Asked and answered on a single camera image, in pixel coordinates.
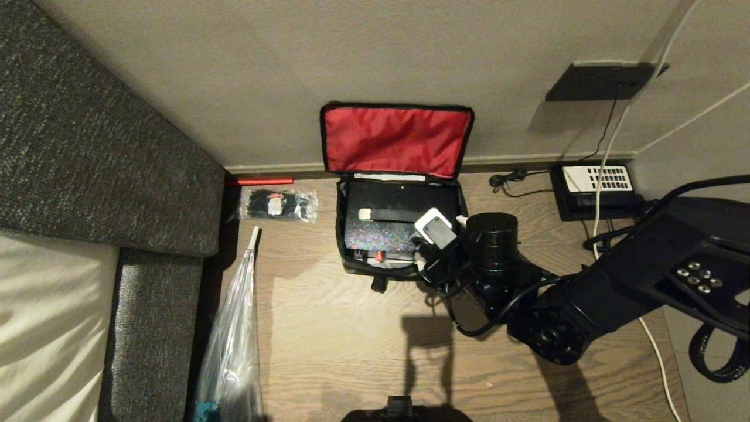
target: white label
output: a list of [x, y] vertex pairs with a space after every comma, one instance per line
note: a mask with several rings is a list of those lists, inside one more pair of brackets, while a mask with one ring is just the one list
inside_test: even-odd
[[273, 197], [268, 200], [268, 214], [270, 216], [281, 215], [281, 197]]
[[418, 174], [363, 174], [355, 173], [355, 179], [378, 179], [378, 180], [404, 180], [412, 182], [424, 182], [427, 177]]

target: red stick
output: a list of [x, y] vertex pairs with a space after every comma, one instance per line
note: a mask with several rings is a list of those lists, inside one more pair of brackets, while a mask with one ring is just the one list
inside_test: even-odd
[[294, 179], [291, 177], [279, 179], [227, 179], [227, 186], [255, 186], [255, 185], [291, 185]]

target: white fabric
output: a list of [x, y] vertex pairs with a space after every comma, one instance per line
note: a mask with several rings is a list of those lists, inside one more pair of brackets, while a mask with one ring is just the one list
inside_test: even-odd
[[0, 233], [0, 420], [96, 420], [118, 252]]

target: plastic bag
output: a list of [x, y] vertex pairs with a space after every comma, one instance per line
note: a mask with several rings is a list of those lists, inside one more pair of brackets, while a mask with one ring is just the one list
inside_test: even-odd
[[261, 420], [255, 251], [260, 230], [250, 244], [219, 308], [200, 368], [193, 422]]
[[318, 217], [318, 194], [313, 190], [269, 191], [242, 188], [238, 214], [242, 219], [302, 220], [314, 223]]

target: gray sofa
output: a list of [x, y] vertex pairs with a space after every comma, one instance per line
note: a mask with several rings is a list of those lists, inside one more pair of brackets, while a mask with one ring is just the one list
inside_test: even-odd
[[99, 420], [181, 420], [224, 169], [33, 3], [0, 0], [0, 229], [121, 246]]

